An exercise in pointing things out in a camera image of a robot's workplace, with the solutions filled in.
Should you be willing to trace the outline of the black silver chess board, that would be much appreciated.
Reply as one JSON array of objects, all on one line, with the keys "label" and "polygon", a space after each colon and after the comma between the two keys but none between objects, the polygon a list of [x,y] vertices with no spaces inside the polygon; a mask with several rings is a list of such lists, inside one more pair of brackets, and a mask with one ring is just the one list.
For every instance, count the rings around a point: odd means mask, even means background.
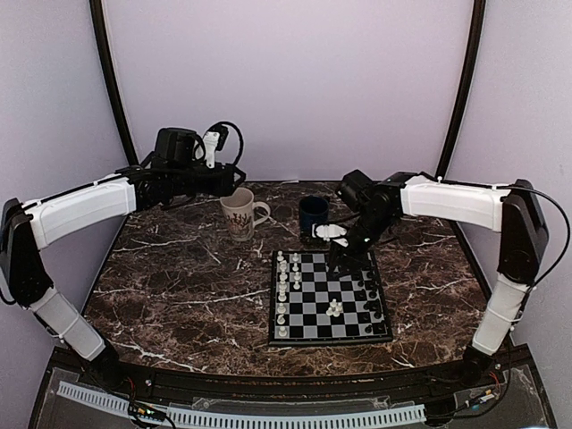
[{"label": "black silver chess board", "polygon": [[[288,264],[281,273],[277,252]],[[328,253],[272,253],[268,344],[273,347],[341,346],[393,341],[391,320],[375,253],[367,265],[340,276],[328,273]],[[299,264],[299,271],[292,266]],[[286,301],[278,300],[279,285],[287,284]],[[287,335],[280,337],[281,326]]]}]

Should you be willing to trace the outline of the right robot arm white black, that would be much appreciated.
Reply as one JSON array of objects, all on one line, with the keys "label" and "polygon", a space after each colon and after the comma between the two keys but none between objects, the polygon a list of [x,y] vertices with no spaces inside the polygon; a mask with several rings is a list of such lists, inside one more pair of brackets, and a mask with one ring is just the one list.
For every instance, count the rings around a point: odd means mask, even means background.
[{"label": "right robot arm white black", "polygon": [[520,322],[530,295],[549,274],[541,268],[549,229],[540,204],[560,204],[524,179],[510,184],[448,181],[425,172],[396,172],[374,181],[347,173],[336,196],[351,216],[315,225],[311,235],[329,243],[330,274],[354,273],[370,248],[404,220],[447,226],[455,239],[462,223],[500,234],[496,283],[452,380],[476,387],[491,372],[496,353]]}]

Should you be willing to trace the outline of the white king chess piece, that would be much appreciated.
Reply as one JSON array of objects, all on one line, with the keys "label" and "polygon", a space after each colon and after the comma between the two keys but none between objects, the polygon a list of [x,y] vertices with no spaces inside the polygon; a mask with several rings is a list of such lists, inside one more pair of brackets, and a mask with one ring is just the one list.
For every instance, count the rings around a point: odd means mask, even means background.
[{"label": "white king chess piece", "polygon": [[280,284],[279,285],[279,295],[278,295],[278,300],[280,302],[285,302],[287,297],[286,297],[286,291],[288,289],[288,285],[287,284]]}]

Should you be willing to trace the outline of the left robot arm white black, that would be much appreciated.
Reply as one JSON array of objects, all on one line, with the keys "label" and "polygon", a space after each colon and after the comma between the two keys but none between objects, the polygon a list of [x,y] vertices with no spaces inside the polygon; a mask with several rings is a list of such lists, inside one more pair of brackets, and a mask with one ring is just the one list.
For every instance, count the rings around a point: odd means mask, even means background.
[{"label": "left robot arm white black", "polygon": [[[239,153],[230,162],[216,156],[231,131]],[[1,221],[1,280],[5,299],[33,316],[67,346],[107,390],[126,382],[111,342],[59,291],[44,264],[46,249],[107,221],[160,206],[183,206],[198,195],[230,196],[246,179],[239,168],[245,147],[239,127],[219,121],[204,133],[162,128],[154,149],[139,164],[53,196],[4,203]]]}]

